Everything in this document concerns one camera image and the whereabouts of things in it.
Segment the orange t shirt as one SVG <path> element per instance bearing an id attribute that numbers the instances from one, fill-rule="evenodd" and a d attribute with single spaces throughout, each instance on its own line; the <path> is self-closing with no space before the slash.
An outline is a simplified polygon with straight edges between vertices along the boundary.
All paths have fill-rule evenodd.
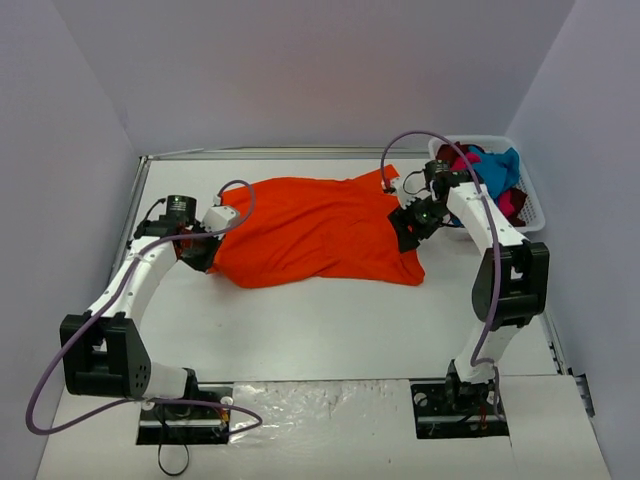
<path id="1" fill-rule="evenodd" d="M 416 252 L 402 253 L 388 220 L 398 202 L 371 171 L 345 180 L 280 177 L 225 192 L 224 204 L 247 215 L 227 233 L 208 271 L 242 288 L 311 277 L 418 286 Z"/>

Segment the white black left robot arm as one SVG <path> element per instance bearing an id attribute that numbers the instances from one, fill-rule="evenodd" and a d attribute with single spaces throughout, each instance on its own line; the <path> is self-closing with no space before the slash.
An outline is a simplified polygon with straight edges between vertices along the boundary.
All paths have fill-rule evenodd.
<path id="1" fill-rule="evenodd" d="M 201 406 L 195 371 L 153 361 L 139 328 L 166 274 L 179 262 L 207 271 L 240 214 L 215 203 L 198 219 L 192 197 L 170 195 L 162 202 L 164 213 L 145 216 L 138 224 L 105 293 L 85 313 L 69 314 L 62 321 L 63 369 L 73 395 L 165 399 L 169 411 L 189 418 Z"/>

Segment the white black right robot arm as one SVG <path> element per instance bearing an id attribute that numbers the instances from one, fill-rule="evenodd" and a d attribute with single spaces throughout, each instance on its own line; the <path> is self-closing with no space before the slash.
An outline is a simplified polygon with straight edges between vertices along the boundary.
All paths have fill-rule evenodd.
<path id="1" fill-rule="evenodd" d="M 409 193 L 400 178 L 384 190 L 398 199 L 388 219 L 400 252 L 415 250 L 444 227 L 460 222 L 482 256 L 472 293 L 477 321 L 463 350 L 450 362 L 443 398 L 465 413 L 488 391 L 499 389 L 497 366 L 514 337 L 545 308 L 550 252 L 528 240 L 502 214 L 476 173 L 453 171 L 440 160 L 422 169 L 424 198 Z"/>

